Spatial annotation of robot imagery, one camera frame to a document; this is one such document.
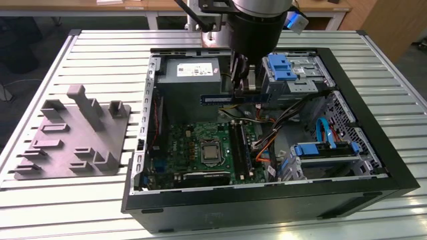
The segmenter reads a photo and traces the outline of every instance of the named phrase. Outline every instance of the white desk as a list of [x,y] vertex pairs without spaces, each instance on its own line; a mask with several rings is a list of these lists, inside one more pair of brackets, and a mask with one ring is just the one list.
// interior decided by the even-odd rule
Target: white desk
[[[70,36],[0,156],[0,239],[139,239],[153,235],[121,213],[129,159],[115,176],[17,181],[9,170],[42,122],[46,99],[71,104],[71,84],[85,84],[101,104],[121,99],[133,107],[123,150],[135,149],[150,49],[201,47],[186,31],[83,31]],[[356,32],[285,32],[279,47],[332,48],[421,184],[346,218],[161,234],[163,239],[392,239],[427,235],[427,105],[369,38]]]

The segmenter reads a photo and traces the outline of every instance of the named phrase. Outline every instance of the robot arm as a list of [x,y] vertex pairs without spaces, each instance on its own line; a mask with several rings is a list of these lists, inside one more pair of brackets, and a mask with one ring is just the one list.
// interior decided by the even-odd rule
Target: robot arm
[[[225,16],[221,25],[206,24],[182,0],[175,2],[203,32],[221,31],[221,25],[227,25],[223,31],[227,31],[233,51],[233,94],[237,98],[259,94],[262,82],[258,82],[258,68],[263,57],[278,45],[282,30],[294,27],[299,31],[309,24],[305,15],[293,6],[293,0],[198,0],[203,13]],[[290,9],[298,11],[294,13],[297,15],[289,14]]]

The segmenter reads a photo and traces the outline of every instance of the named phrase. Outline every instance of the blue cable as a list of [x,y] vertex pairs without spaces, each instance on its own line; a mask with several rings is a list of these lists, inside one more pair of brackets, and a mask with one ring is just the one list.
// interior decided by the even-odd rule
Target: blue cable
[[322,127],[325,128],[325,134],[326,134],[326,140],[329,144],[332,145],[332,148],[336,149],[337,145],[334,142],[334,135],[333,131],[330,129],[330,124],[329,121],[325,117],[320,117],[317,122],[316,122],[316,136],[318,138],[318,142],[322,142]]

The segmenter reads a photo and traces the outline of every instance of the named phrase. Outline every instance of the wooden table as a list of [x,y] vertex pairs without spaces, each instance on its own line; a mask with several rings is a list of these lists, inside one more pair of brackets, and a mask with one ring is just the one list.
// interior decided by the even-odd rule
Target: wooden table
[[[352,6],[328,0],[298,0],[304,13],[312,18],[330,18],[326,30],[338,30]],[[97,0],[0,0],[0,16],[91,17],[143,16],[151,30],[158,30],[157,17],[186,16],[174,0],[126,0],[123,4],[97,5]]]

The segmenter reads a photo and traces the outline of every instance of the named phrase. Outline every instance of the ram slot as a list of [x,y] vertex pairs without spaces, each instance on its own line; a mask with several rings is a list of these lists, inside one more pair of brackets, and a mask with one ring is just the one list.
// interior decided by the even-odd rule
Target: ram slot
[[247,136],[242,122],[229,124],[234,174],[237,180],[250,178],[254,173]]

